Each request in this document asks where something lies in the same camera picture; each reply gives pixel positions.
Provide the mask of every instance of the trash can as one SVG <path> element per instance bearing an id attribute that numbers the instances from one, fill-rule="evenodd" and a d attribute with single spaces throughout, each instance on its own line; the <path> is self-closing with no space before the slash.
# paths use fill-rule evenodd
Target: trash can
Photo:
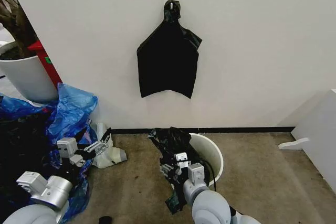
<path id="1" fill-rule="evenodd" d="M 218 181 L 224 170 L 224 160 L 221 151 L 217 145 L 206 136 L 190 133 L 190 144 L 198 152 L 201 158 L 207 160 L 215 173 L 215 180 Z M 214 184 L 212 174 L 209 186 Z"/>

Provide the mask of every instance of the black garbage bag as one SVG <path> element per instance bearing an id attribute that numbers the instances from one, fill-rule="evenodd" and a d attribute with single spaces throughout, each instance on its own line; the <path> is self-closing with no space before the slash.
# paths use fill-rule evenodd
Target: black garbage bag
<path id="1" fill-rule="evenodd" d="M 153 144 L 162 153 L 160 158 L 160 166 L 169 165 L 172 169 L 168 172 L 165 178 L 169 183 L 174 185 L 173 195 L 165 201 L 168 209 L 172 214 L 177 211 L 182 211 L 183 206 L 187 203 L 183 193 L 183 184 L 188 179 L 188 168 L 182 168 L 181 174 L 176 175 L 176 170 L 179 169 L 178 163 L 174 154 L 185 152 L 191 164 L 200 163 L 204 166 L 204 182 L 209 185 L 210 172 L 206 161 L 201 159 L 197 151 L 191 146 L 191 135 L 174 127 L 169 129 L 153 129 L 148 135 Z"/>
<path id="2" fill-rule="evenodd" d="M 29 202 L 30 194 L 16 184 L 23 172 L 44 177 L 54 173 L 45 134 L 49 117 L 50 112 L 38 112 L 15 120 L 0 119 L 0 223 Z"/>
<path id="3" fill-rule="evenodd" d="M 163 90 L 192 96 L 202 40 L 179 18 L 179 1 L 167 1 L 162 23 L 137 49 L 141 97 Z"/>

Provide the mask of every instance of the concrete floor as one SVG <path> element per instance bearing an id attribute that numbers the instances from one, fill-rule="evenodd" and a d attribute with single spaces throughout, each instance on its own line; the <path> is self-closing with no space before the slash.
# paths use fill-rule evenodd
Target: concrete floor
<path id="1" fill-rule="evenodd" d="M 217 183 L 234 208 L 262 224 L 336 223 L 336 195 L 303 151 L 280 151 L 289 133 L 205 134 L 223 153 Z M 160 152 L 146 135 L 115 135 L 128 161 L 91 169 L 88 208 L 70 223 L 93 224 L 104 215 L 115 224 L 193 223 L 191 209 L 171 215 L 164 201 L 172 189 L 159 172 Z"/>

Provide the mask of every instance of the white bucket rim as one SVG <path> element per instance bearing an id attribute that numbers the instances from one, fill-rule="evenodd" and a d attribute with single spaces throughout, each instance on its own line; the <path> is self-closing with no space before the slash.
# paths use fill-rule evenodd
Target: white bucket rim
<path id="1" fill-rule="evenodd" d="M 0 59 L 0 62 L 18 62 L 18 61 L 23 61 L 23 60 L 29 60 L 29 59 L 33 59 L 33 58 L 38 58 L 38 56 L 37 55 L 35 55 L 35 56 L 31 56 L 31 57 L 28 57 L 28 58 L 23 58 L 23 59 L 17 59 L 17 60 L 1 60 Z"/>

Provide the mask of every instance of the red box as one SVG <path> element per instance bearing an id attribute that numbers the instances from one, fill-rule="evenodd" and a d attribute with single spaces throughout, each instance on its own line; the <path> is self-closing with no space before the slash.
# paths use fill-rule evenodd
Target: red box
<path id="1" fill-rule="evenodd" d="M 37 54 L 38 58 L 40 59 L 43 67 L 46 69 L 51 81 L 53 82 L 53 84 L 55 85 L 55 87 L 57 88 L 57 83 L 61 82 L 62 80 L 59 77 L 56 69 L 54 68 L 54 65 L 51 63 L 50 58 L 47 55 L 47 52 L 44 50 L 43 45 L 41 44 L 41 42 L 38 40 L 35 43 L 31 44 L 28 49 L 30 51 L 35 51 L 35 53 Z"/>

